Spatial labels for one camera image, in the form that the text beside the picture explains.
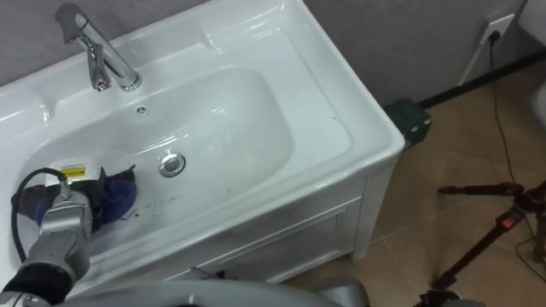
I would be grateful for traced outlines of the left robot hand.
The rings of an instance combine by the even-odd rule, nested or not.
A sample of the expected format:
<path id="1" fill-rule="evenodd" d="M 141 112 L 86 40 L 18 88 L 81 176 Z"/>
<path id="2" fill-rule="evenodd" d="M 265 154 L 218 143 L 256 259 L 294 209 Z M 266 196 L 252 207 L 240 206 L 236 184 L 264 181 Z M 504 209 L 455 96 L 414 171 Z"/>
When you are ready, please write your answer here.
<path id="1" fill-rule="evenodd" d="M 113 175 L 108 175 L 92 158 L 64 159 L 50 166 L 67 177 L 72 191 L 88 198 L 94 232 L 122 218 L 136 201 L 135 165 Z"/>

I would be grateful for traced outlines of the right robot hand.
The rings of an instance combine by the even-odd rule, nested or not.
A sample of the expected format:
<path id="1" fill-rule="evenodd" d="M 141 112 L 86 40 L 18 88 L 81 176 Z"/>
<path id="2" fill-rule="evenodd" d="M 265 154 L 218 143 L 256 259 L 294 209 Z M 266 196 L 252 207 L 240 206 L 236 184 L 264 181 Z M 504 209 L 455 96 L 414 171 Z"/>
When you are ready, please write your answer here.
<path id="1" fill-rule="evenodd" d="M 485 304 L 462 298 L 449 290 L 428 290 L 420 295 L 420 301 L 414 307 L 485 307 Z"/>

